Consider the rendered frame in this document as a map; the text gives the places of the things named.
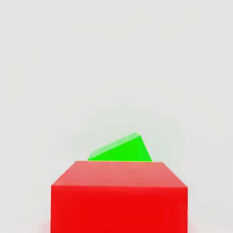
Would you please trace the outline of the small red cube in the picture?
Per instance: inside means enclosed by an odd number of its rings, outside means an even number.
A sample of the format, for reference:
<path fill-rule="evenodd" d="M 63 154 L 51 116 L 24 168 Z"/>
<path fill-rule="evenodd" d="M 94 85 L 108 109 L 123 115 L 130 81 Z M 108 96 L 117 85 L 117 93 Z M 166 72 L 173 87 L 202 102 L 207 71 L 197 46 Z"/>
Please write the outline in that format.
<path fill-rule="evenodd" d="M 187 212 L 162 162 L 77 161 L 51 186 L 51 233 L 187 233 Z"/>

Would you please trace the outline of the small green cube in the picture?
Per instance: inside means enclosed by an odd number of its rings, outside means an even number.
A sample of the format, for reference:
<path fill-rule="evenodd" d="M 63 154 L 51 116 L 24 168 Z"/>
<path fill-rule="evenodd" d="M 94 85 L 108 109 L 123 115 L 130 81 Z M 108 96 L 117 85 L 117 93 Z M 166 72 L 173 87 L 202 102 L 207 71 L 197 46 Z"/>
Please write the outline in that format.
<path fill-rule="evenodd" d="M 151 162 L 140 134 L 132 133 L 93 151 L 89 161 Z"/>

